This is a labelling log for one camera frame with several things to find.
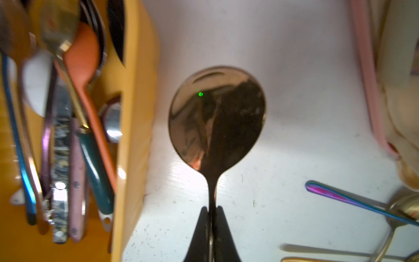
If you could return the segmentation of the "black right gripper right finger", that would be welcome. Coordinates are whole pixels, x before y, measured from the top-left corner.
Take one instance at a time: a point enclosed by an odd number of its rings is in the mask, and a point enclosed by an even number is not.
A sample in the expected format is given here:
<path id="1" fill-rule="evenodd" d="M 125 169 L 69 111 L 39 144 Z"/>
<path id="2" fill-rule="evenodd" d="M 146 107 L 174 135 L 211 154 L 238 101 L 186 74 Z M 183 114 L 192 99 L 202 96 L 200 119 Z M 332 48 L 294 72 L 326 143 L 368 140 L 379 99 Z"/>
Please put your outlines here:
<path id="1" fill-rule="evenodd" d="M 218 206 L 216 209 L 214 233 L 214 261 L 241 262 L 240 256 L 232 238 L 227 218 L 221 206 Z"/>

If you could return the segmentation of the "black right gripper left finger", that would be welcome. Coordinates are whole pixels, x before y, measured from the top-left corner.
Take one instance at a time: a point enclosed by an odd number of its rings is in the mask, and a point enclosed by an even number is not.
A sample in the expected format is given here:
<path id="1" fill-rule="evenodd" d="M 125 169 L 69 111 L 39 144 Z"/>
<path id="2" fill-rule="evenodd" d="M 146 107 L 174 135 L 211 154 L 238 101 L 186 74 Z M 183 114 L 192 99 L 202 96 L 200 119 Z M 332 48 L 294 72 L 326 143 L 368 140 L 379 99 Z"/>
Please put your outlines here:
<path id="1" fill-rule="evenodd" d="M 209 214 L 207 207 L 203 207 L 194 230 L 194 234 L 184 259 L 184 262 L 209 262 Z"/>

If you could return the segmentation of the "gold spoon long handle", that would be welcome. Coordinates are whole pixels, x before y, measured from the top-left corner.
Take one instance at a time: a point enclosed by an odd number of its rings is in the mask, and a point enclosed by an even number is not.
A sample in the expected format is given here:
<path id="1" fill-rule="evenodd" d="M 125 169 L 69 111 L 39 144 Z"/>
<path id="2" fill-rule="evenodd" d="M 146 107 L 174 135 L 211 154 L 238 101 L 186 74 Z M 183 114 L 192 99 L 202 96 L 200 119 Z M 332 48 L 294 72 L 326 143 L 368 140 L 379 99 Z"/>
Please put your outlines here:
<path id="1" fill-rule="evenodd" d="M 369 257 L 354 255 L 291 255 L 284 257 L 280 262 L 375 262 L 376 255 Z M 419 251 L 408 255 L 384 255 L 381 262 L 418 262 Z"/>

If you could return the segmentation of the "pink handled steel spoon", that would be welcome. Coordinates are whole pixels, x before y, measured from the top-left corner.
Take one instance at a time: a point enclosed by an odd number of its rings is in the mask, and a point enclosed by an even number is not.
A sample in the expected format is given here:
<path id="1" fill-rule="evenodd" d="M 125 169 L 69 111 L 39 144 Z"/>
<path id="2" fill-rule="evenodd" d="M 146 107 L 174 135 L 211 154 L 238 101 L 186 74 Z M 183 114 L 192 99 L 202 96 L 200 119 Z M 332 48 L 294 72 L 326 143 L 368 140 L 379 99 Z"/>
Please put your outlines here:
<path id="1" fill-rule="evenodd" d="M 70 186 L 69 186 L 69 236 L 73 242 L 80 242 L 87 227 L 88 200 L 86 166 L 84 155 L 77 136 L 79 121 L 72 119 L 70 146 Z"/>

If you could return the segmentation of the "ornate silver spoon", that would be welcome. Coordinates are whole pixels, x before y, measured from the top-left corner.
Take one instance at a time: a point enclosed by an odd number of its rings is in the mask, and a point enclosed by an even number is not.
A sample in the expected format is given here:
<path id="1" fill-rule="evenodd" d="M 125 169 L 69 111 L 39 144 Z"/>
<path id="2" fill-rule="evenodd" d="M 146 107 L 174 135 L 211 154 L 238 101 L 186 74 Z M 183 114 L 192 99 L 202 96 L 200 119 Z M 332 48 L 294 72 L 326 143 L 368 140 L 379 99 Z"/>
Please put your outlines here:
<path id="1" fill-rule="evenodd" d="M 99 112 L 99 116 L 108 142 L 119 143 L 122 136 L 120 126 L 121 102 L 116 101 L 104 105 Z"/>

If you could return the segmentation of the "yellow plastic storage box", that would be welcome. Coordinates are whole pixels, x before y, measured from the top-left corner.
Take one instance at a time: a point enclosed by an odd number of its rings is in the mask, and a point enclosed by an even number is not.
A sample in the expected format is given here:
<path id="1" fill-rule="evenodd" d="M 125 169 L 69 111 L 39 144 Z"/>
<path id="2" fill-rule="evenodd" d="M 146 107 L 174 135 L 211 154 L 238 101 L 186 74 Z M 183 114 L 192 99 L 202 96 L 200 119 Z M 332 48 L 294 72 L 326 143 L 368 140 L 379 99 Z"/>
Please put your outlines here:
<path id="1" fill-rule="evenodd" d="M 91 205 L 86 236 L 78 243 L 57 245 L 27 223 L 25 209 L 11 196 L 21 182 L 5 100 L 1 100 L 1 261 L 120 262 L 143 209 L 156 97 L 159 39 L 142 1 L 125 1 L 124 59 L 108 48 L 108 61 L 98 78 L 93 101 L 100 107 L 122 96 L 122 140 L 116 159 L 116 214 L 113 232 L 102 227 Z"/>

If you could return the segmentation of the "blue metal spoon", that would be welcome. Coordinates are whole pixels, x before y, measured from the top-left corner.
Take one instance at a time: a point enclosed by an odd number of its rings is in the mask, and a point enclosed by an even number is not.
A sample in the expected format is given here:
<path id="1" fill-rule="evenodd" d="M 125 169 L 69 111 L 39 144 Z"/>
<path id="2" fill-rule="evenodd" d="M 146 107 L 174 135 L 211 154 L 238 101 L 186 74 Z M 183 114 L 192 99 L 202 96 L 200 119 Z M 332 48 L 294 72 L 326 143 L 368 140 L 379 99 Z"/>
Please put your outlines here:
<path id="1" fill-rule="evenodd" d="M 15 143 L 15 150 L 17 155 L 17 164 L 19 169 L 19 174 L 22 181 L 22 190 L 25 200 L 25 210 L 26 218 L 29 225 L 34 226 L 37 224 L 37 211 L 36 211 L 36 199 L 33 193 L 32 186 L 29 181 L 29 176 L 24 161 L 24 153 L 21 146 L 21 141 L 19 137 L 19 131 L 16 123 L 15 111 L 13 106 L 12 92 L 8 79 L 8 57 L 5 52 L 1 51 L 1 62 L 2 62 L 2 82 L 3 89 L 5 93 L 8 115 L 10 120 L 10 125 L 13 132 L 13 139 Z"/>

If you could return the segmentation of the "steel spoon patterned handle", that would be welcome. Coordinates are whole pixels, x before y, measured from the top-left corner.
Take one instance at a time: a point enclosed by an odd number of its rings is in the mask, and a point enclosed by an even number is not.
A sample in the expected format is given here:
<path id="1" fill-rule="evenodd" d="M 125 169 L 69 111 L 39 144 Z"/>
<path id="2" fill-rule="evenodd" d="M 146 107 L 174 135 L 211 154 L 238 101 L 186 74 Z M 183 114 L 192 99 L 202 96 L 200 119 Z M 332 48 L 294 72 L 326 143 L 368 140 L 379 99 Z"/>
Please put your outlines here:
<path id="1" fill-rule="evenodd" d="M 53 242 L 68 240 L 70 147 L 72 143 L 72 100 L 63 80 L 55 85 L 53 102 L 53 160 L 51 167 Z"/>

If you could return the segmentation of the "orange plastic spoon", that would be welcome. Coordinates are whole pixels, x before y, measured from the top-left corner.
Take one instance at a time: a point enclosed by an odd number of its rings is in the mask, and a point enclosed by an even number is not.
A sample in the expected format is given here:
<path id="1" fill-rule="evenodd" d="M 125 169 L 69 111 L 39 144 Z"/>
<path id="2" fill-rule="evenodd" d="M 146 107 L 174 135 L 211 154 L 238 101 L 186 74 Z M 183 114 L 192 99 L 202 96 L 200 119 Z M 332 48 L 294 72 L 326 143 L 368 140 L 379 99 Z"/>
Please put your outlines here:
<path id="1" fill-rule="evenodd" d="M 99 40 L 84 22 L 77 25 L 75 38 L 63 60 L 57 63 L 72 95 L 85 159 L 100 188 L 112 194 L 116 189 L 116 167 L 95 104 L 87 88 L 99 64 Z"/>

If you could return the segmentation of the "white ceramic spoon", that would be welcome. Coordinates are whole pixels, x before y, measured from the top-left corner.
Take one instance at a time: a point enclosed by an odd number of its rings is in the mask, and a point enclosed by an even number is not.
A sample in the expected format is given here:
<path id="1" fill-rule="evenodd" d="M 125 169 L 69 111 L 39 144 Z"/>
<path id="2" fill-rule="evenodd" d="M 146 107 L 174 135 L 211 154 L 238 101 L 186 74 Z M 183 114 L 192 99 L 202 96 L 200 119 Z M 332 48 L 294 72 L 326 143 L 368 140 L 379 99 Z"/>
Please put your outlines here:
<path id="1" fill-rule="evenodd" d="M 26 103 L 41 119 L 45 118 L 46 100 L 48 96 L 52 61 L 46 51 L 37 51 L 24 66 L 23 81 Z M 17 83 L 17 68 L 15 62 L 8 57 L 8 79 L 12 87 Z M 20 189 L 10 199 L 13 205 L 24 205 L 23 190 Z"/>

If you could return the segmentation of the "black metal spoon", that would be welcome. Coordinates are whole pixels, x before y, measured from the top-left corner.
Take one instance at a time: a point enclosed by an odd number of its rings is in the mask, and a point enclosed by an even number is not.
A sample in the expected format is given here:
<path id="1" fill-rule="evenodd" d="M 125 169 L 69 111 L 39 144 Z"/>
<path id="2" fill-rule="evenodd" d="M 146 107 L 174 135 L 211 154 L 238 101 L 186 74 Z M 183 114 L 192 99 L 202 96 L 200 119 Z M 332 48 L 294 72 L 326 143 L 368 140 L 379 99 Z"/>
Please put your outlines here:
<path id="1" fill-rule="evenodd" d="M 109 31 L 115 51 L 124 65 L 125 6 L 123 0 L 108 0 Z"/>

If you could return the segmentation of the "gold spoon teal handle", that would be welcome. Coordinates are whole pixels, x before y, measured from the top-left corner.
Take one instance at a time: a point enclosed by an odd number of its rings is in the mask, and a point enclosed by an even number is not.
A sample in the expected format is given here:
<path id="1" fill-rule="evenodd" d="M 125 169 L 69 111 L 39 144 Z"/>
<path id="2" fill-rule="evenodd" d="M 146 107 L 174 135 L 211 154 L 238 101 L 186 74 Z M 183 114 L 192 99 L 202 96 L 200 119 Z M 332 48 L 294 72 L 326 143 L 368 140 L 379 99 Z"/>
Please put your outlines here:
<path id="1" fill-rule="evenodd" d="M 65 79 L 70 78 L 70 92 L 76 94 L 78 102 L 74 103 L 74 110 L 79 116 L 85 110 L 87 115 L 79 118 L 81 122 L 78 136 L 87 167 L 87 174 L 95 196 L 99 217 L 106 231 L 112 228 L 113 220 L 113 161 L 108 150 L 106 137 L 103 133 L 98 114 L 88 92 L 95 79 L 100 76 L 107 58 L 105 51 L 106 40 L 104 23 L 96 4 L 93 1 L 69 1 L 70 6 L 64 10 L 61 24 L 67 20 L 79 18 L 81 7 L 86 7 L 86 17 L 91 24 L 78 24 L 78 31 L 74 32 L 72 45 L 63 54 L 62 74 Z"/>

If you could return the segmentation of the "copper spoon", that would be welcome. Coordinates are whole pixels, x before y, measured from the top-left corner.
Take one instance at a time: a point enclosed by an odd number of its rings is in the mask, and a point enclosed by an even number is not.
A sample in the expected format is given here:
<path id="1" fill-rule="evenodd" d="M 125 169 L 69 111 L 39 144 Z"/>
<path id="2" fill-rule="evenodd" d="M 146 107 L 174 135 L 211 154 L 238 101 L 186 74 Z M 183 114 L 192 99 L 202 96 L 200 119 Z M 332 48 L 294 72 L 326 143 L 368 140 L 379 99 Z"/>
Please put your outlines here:
<path id="1" fill-rule="evenodd" d="M 46 211 L 43 206 L 43 190 L 38 177 L 34 151 L 31 143 L 28 121 L 25 112 L 25 94 L 23 84 L 23 71 L 27 60 L 32 56 L 35 42 L 30 32 L 28 15 L 20 1 L 1 1 L 1 20 L 4 24 L 1 29 L 5 36 L 1 37 L 1 50 L 15 62 L 16 88 L 14 91 L 15 123 L 17 137 L 21 147 L 21 160 L 23 160 L 27 180 L 30 184 L 29 197 L 34 199 L 36 208 L 36 222 L 38 231 L 45 235 L 49 230 Z"/>

